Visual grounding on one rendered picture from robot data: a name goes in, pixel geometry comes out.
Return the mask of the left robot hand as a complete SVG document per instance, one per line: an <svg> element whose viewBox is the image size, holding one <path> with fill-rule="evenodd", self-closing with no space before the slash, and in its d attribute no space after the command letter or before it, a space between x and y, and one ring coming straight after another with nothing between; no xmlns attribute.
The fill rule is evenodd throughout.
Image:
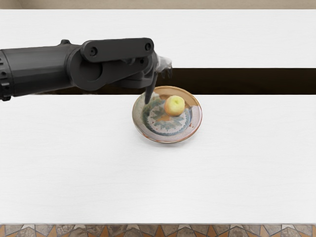
<svg viewBox="0 0 316 237"><path fill-rule="evenodd" d="M159 74L161 74L163 78L165 78L166 75L168 75L170 79L172 78L171 59L162 56L157 56L157 58L153 60L153 64L154 67L152 69L151 75L152 82L149 86L146 87L145 90L145 104L148 104L151 99Z"/></svg>

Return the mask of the patterned ceramic plate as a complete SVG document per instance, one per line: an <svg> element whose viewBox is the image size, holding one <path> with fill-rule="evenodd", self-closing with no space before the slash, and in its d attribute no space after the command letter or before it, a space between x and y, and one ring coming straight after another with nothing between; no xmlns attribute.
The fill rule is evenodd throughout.
<svg viewBox="0 0 316 237"><path fill-rule="evenodd" d="M180 96L185 101L185 109L177 117L168 115L164 110L165 101L170 96ZM198 130L202 122L202 109L188 91L175 86L158 86L148 104L145 103L145 93L136 99L132 119L136 129L146 138L159 143L177 143Z"/></svg>

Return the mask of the yellow-red apple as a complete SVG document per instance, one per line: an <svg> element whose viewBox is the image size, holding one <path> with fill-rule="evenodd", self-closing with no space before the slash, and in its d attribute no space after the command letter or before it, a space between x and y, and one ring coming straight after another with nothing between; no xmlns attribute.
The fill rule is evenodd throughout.
<svg viewBox="0 0 316 237"><path fill-rule="evenodd" d="M185 109L185 100L180 96L170 96L165 101L164 110L165 112L173 117L177 117L183 113Z"/></svg>

